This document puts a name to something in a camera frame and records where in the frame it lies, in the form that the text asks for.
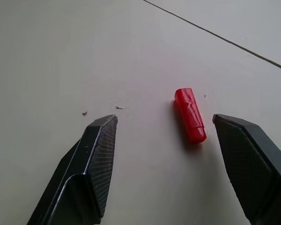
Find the grout line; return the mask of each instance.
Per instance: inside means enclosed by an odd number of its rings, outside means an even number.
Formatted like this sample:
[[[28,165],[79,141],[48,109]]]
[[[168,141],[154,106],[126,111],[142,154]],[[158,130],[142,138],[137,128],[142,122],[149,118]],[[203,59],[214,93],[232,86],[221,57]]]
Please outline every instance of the grout line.
[[[225,38],[223,38],[223,37],[221,37],[221,36],[219,36],[219,35],[217,35],[217,34],[211,32],[211,31],[209,31],[209,30],[207,30],[207,29],[205,29],[205,28],[203,28],[203,27],[200,27],[200,26],[198,26],[198,25],[196,25],[196,24],[194,24],[194,23],[192,23],[192,22],[190,22],[190,21],[188,21],[188,20],[186,20],[186,19],[184,19],[184,18],[182,18],[182,17],[180,17],[180,16],[174,14],[174,13],[171,13],[170,11],[168,11],[168,10],[166,10],[166,9],[164,9],[164,8],[161,8],[161,7],[155,5],[155,4],[153,4],[153,3],[151,3],[151,2],[149,2],[149,1],[147,1],[147,0],[143,0],[143,1],[145,1],[146,3],[149,3],[149,4],[152,5],[152,6],[155,6],[156,8],[159,8],[159,9],[161,9],[162,11],[167,12],[167,13],[169,13],[169,14],[171,14],[171,15],[173,15],[173,16],[175,16],[175,17],[177,17],[177,18],[179,18],[179,19],[181,19],[181,20],[183,20],[183,21],[185,21],[185,22],[187,22],[187,23],[189,23],[189,24],[191,24],[191,25],[193,25],[193,26],[195,26],[195,27],[201,29],[201,30],[204,30],[204,31],[208,32],[209,34],[212,34],[213,36],[216,36],[217,38],[220,38],[220,39],[222,39],[223,41],[226,41],[226,42],[228,42],[229,44],[232,44],[232,45],[234,45],[234,46],[236,46],[236,47],[238,47],[238,48],[240,48],[240,49],[242,49],[242,50],[244,50],[244,51],[246,51],[246,52],[248,52],[248,53],[250,53],[250,54],[252,54],[252,55],[254,55],[254,56],[258,57],[258,58],[260,58],[260,59],[262,59],[262,60],[265,60],[265,61],[267,61],[267,62],[273,64],[274,66],[277,66],[277,67],[281,68],[281,65],[278,64],[278,63],[276,63],[276,62],[274,62],[274,61],[271,61],[271,60],[269,60],[269,59],[267,59],[267,58],[265,58],[265,57],[263,57],[263,56],[261,56],[261,55],[258,55],[257,53],[252,52],[252,51],[249,50],[249,49],[246,49],[246,48],[244,48],[244,47],[242,47],[242,46],[240,46],[240,45],[238,45],[238,44],[236,44],[236,43],[234,43],[234,42],[232,42],[232,41],[229,41],[229,40],[227,40],[227,39],[225,39]]]

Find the textured rubber pad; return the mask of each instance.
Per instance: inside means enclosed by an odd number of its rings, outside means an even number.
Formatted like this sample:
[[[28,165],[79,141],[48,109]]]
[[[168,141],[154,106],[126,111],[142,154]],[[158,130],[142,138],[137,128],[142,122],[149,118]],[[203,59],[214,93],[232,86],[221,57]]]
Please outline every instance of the textured rubber pad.
[[[88,168],[87,176],[94,193],[99,216],[103,217],[111,182],[114,147],[116,140],[117,119],[113,118],[104,127],[97,144],[94,155]]]
[[[225,120],[217,134],[227,174],[246,217],[253,221],[273,179],[273,171],[245,132]]]

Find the white floor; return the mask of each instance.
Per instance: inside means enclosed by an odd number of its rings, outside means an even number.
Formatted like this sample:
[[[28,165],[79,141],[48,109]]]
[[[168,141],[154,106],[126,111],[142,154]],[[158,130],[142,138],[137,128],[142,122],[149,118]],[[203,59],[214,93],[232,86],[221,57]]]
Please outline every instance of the white floor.
[[[281,0],[148,0],[281,64]]]
[[[0,225],[26,224],[59,160],[112,113],[103,225],[249,224],[211,119],[257,123],[281,149],[281,69],[142,0],[12,2],[0,0]],[[182,87],[206,126],[198,155],[171,108]]]

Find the red cap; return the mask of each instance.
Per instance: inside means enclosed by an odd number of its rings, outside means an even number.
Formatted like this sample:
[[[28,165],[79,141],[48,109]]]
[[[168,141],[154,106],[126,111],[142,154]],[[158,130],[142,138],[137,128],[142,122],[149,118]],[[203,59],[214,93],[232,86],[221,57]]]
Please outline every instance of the red cap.
[[[181,117],[188,140],[194,144],[203,142],[206,139],[204,124],[191,88],[176,91],[175,107]]]

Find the red plastic cylinder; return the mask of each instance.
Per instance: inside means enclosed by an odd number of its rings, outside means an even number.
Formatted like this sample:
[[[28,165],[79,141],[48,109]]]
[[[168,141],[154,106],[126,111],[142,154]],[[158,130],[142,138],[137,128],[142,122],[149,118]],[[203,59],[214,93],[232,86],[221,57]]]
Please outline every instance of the red plastic cylinder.
[[[181,118],[190,143],[201,143],[206,139],[204,124],[191,88],[178,89],[175,107]]]

